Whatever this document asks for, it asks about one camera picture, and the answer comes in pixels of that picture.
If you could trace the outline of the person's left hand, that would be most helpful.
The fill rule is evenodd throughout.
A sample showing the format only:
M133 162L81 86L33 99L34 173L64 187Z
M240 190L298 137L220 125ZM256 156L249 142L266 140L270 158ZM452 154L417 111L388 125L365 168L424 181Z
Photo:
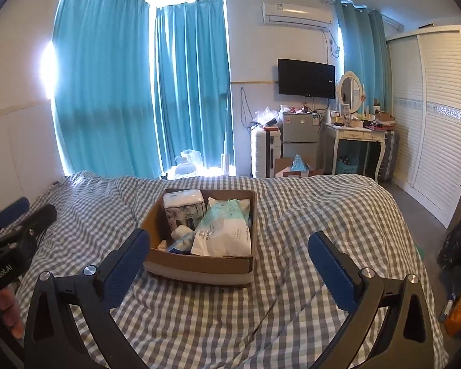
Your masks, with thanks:
M24 322L12 286L0 290L0 316L3 324L16 340L24 336Z

